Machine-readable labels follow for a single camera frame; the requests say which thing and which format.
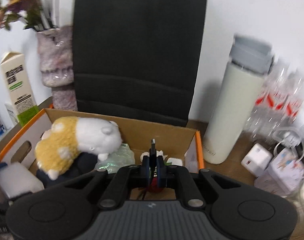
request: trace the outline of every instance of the translucent plastic bag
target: translucent plastic bag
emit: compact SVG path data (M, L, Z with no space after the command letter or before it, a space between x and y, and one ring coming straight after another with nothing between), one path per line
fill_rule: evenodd
M135 164L134 152L128 144L122 143L121 147L109 154L106 161L98 161L95 169L107 169L108 173L116 173L121 167Z

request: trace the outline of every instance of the carton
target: carton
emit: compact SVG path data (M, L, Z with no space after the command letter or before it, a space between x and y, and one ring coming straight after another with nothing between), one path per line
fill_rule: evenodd
M1 72L13 105L14 116L17 116L21 126L39 111L24 64L24 55L18 52L6 53L1 61Z
M122 139L135 154L136 164L140 155L151 147L151 139L156 140L156 149L168 157L179 158L190 172L204 168L200 132L184 128L142 120L127 119L100 114L42 109L30 120L0 152L0 162L10 164L19 160L32 173L36 173L34 149L42 134L52 123L63 116L102 118L118 124Z

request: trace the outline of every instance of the brown wooden surface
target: brown wooden surface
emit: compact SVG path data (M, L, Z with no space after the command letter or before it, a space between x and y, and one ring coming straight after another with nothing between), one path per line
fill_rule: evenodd
M199 129L202 137L206 130L206 124L196 121L189 121L187 127ZM240 182L253 185L255 177L241 165L242 159L252 146L253 143L249 141L247 136L241 135L226 161L218 165L205 163L205 166ZM291 240L304 240L304 219L298 219L298 224Z

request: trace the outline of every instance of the thermos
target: thermos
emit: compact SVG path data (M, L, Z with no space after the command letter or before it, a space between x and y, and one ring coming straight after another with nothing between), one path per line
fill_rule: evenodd
M271 45L234 36L221 90L203 139L204 159L226 160L251 114L272 62Z

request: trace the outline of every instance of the plush toy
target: plush toy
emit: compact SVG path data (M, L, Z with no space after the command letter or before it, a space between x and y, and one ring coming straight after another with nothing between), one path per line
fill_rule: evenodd
M81 152L105 161L122 143L115 122L98 118L61 117L46 131L35 147L38 167L51 180L65 173Z

